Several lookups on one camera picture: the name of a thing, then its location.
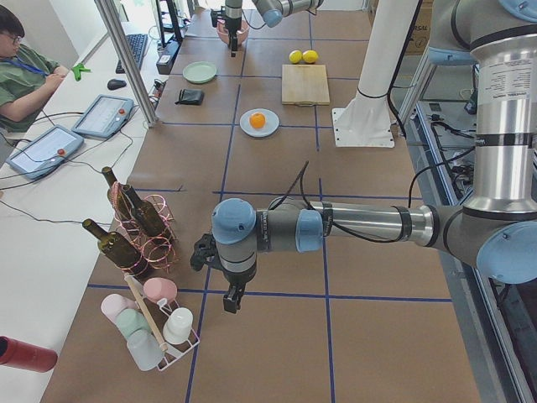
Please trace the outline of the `black computer mouse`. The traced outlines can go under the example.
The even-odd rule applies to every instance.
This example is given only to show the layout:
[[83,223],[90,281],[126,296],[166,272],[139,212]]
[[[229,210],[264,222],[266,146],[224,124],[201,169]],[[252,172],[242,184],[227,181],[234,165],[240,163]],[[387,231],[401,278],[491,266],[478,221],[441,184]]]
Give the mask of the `black computer mouse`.
[[107,89],[110,90],[110,91],[115,91],[117,89],[125,87],[126,85],[127,85],[127,82],[125,82],[124,80],[111,79],[107,83]]

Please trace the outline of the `light blue plate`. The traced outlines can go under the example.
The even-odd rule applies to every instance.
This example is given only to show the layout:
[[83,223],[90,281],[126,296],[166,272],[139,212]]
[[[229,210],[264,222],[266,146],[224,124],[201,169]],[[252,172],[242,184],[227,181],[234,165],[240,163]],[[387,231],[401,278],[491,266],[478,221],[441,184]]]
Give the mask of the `light blue plate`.
[[248,136],[263,138],[273,134],[279,127],[279,117],[271,110],[255,108],[246,111],[239,121],[241,130]]

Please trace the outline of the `pale green plate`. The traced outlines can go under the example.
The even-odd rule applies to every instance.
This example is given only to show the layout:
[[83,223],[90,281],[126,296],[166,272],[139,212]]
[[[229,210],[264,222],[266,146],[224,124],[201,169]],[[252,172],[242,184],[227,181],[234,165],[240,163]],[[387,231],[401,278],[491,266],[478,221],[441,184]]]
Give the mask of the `pale green plate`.
[[216,66],[208,61],[197,61],[187,65],[183,71],[182,76],[190,83],[204,84],[216,77]]

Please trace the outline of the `teach pendant tablet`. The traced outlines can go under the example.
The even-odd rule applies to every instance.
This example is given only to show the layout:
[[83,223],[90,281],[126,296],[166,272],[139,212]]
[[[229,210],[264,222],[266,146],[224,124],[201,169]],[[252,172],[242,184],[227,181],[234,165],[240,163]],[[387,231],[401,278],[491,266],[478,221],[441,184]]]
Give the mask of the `teach pendant tablet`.
[[100,94],[71,130],[83,137],[109,139],[128,121],[133,107],[133,99]]
[[38,179],[63,164],[83,143],[79,134],[55,125],[16,151],[7,164],[29,180]]

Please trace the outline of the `pink cup on top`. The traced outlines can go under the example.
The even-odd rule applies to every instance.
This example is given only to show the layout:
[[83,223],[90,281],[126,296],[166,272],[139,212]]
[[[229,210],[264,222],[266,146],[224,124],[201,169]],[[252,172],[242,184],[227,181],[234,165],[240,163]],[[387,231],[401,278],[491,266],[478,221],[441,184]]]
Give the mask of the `pink cup on top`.
[[154,277],[147,280],[143,284],[143,292],[154,303],[162,299],[173,301],[178,293],[175,282],[162,277]]

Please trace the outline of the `green plastic clip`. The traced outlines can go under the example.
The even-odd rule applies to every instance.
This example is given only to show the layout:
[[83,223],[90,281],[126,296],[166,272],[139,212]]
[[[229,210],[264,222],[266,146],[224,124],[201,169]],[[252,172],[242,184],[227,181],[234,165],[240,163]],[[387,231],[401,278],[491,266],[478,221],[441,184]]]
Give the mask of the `green plastic clip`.
[[80,81],[83,73],[91,72],[91,69],[86,67],[83,63],[78,63],[71,68],[75,81]]

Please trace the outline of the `upper yellow lemon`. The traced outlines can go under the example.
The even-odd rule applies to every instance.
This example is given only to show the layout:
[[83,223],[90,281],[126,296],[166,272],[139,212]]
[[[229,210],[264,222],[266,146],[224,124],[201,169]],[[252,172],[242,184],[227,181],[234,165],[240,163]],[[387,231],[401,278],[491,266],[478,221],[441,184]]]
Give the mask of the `upper yellow lemon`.
[[293,65],[299,64],[302,58],[303,53],[300,50],[293,50],[289,53],[289,62]]

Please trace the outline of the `white cup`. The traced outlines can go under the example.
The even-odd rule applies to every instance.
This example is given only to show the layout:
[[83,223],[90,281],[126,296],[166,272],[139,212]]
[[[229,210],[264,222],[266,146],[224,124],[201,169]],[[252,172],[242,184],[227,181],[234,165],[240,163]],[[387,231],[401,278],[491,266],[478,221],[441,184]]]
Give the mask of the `white cup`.
[[193,314],[186,307],[179,307],[172,311],[164,324],[164,340],[171,344],[182,344],[190,336]]

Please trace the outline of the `far teach pendant tablet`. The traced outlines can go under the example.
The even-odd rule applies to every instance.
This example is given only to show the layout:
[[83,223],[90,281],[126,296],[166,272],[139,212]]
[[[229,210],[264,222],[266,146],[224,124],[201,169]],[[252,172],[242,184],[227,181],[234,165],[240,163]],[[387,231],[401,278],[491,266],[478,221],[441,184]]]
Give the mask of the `far teach pendant tablet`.
[[100,94],[71,130],[83,137],[109,139],[128,121],[133,107],[133,99]]

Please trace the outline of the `person in green shirt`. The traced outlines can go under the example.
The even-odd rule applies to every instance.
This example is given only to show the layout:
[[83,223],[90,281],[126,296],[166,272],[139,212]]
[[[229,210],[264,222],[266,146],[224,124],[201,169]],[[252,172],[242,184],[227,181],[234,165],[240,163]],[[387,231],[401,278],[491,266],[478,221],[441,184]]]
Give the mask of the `person in green shirt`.
[[1,7],[1,129],[24,133],[68,76],[69,70],[22,43],[25,31]]

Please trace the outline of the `orange fruit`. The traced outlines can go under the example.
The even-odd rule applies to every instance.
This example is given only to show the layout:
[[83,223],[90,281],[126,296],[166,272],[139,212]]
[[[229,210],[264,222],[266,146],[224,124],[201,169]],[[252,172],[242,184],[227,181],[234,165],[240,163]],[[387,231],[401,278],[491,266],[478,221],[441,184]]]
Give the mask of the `orange fruit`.
[[263,113],[256,112],[256,113],[252,113],[249,116],[248,121],[249,121],[249,124],[251,125],[252,128],[261,129],[266,124],[266,117],[265,117],[265,115]]

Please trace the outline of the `light grey cup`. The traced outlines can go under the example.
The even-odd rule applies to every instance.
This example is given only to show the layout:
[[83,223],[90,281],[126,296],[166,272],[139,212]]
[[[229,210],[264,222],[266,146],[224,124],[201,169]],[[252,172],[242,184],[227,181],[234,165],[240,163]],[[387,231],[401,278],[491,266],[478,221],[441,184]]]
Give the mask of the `light grey cup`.
[[156,368],[164,359],[164,352],[156,338],[145,329],[139,329],[128,337],[127,348],[142,371]]

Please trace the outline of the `wooden cutting board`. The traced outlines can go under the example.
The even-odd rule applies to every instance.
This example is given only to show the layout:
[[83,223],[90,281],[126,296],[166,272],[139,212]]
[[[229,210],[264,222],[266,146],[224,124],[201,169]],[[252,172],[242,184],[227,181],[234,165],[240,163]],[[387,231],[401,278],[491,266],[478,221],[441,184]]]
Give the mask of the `wooden cutting board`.
[[284,105],[329,105],[326,66],[282,65],[281,100]]

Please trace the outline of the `black keyboard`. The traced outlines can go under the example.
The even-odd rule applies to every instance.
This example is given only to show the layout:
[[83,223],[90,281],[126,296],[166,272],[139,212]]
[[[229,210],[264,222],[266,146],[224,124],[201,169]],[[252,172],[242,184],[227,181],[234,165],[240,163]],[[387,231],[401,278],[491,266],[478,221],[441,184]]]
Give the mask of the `black keyboard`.
[[139,69],[141,69],[143,65],[148,37],[147,34],[127,34],[125,36],[132,52],[135,65]]

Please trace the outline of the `red cylinder bottle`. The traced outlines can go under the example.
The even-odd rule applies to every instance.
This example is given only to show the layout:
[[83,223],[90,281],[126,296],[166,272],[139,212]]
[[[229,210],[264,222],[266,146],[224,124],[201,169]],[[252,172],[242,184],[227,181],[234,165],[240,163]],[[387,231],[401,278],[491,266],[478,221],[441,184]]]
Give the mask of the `red cylinder bottle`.
[[57,359],[54,350],[1,336],[1,365],[45,373],[55,367]]

